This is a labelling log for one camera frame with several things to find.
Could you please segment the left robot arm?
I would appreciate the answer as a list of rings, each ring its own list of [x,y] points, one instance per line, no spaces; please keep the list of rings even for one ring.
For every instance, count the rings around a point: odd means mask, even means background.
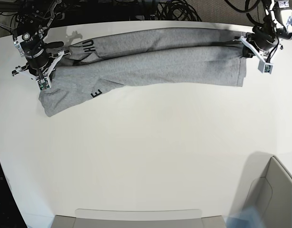
[[[263,5],[265,16],[263,22],[255,21],[250,12]],[[262,52],[270,62],[280,45],[282,39],[292,39],[292,9],[287,0],[257,0],[252,6],[250,1],[245,1],[244,10],[236,7],[233,9],[245,13],[248,20],[253,23],[252,33],[246,34],[246,41],[253,46],[257,52]]]

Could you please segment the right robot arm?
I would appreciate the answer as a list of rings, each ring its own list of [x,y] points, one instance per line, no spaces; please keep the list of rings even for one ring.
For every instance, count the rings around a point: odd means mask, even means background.
[[[41,88],[50,84],[50,74],[55,65],[65,55],[48,53],[48,49],[61,48],[62,41],[46,43],[45,37],[53,24],[65,18],[66,11],[72,6],[64,0],[25,1],[18,12],[17,27],[12,32],[15,48],[26,59],[25,66],[17,66],[12,75],[28,75],[36,80]]]

